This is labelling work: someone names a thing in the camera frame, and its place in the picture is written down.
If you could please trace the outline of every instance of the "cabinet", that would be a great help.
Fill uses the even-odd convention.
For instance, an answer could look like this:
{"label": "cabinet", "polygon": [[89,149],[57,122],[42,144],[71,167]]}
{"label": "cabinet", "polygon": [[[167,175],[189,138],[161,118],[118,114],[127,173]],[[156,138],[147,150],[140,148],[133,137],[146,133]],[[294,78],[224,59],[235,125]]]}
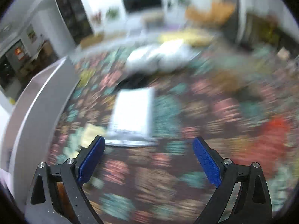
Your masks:
{"label": "cabinet", "polygon": [[75,43],[92,34],[81,0],[56,0],[61,16]]}
{"label": "cabinet", "polygon": [[11,84],[16,73],[8,62],[6,56],[0,58],[0,86],[6,90]]}

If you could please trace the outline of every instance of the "colorful rug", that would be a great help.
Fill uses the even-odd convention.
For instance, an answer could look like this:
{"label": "colorful rug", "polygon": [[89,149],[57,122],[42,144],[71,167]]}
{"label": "colorful rug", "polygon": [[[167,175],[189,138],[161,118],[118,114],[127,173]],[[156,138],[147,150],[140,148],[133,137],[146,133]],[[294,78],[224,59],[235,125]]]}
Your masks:
{"label": "colorful rug", "polygon": [[[86,123],[107,127],[114,86],[134,48],[119,48],[75,64],[81,81],[55,131],[48,162],[78,150]],[[184,71],[155,75],[157,147],[106,147],[83,186],[104,223],[193,223],[215,187],[192,150],[202,136],[223,158],[261,164],[273,211],[299,178],[299,87],[271,52],[241,53],[225,43],[203,49]],[[222,218],[229,216],[238,189]]]}

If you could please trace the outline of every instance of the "ceiling light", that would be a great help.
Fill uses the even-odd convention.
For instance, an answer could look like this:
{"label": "ceiling light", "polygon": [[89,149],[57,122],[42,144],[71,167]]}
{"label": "ceiling light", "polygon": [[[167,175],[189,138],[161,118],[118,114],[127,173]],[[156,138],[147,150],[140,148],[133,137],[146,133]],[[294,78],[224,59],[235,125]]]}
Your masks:
{"label": "ceiling light", "polygon": [[3,31],[3,32],[8,32],[8,31],[10,31],[11,27],[12,27],[12,25],[11,25],[11,24],[8,24],[8,25],[6,25],[6,26],[2,29],[2,31]]}

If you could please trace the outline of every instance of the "blue gripper pad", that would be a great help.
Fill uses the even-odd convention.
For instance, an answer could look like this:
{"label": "blue gripper pad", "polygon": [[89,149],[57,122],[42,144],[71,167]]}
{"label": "blue gripper pad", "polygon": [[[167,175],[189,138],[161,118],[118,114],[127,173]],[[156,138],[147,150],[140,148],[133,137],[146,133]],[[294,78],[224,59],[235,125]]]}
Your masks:
{"label": "blue gripper pad", "polygon": [[193,141],[193,151],[210,183],[218,188],[221,184],[220,169],[198,138],[195,138]]}
{"label": "blue gripper pad", "polygon": [[104,153],[104,150],[105,139],[100,137],[79,167],[77,182],[80,186],[90,180],[95,167]]}

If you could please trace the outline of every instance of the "framed poster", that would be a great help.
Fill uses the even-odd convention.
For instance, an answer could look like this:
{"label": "framed poster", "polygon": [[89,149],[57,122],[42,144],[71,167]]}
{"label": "framed poster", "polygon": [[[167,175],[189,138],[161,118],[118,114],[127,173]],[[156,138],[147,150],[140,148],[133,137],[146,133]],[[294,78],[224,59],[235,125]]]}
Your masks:
{"label": "framed poster", "polygon": [[22,60],[25,57],[25,53],[20,47],[15,49],[15,55],[17,56],[18,60]]}
{"label": "framed poster", "polygon": [[29,27],[27,28],[26,32],[27,32],[27,35],[28,35],[28,37],[29,37],[29,39],[31,41],[31,44],[33,44],[37,40],[37,36],[36,36],[36,33],[33,30],[32,24],[29,25]]}

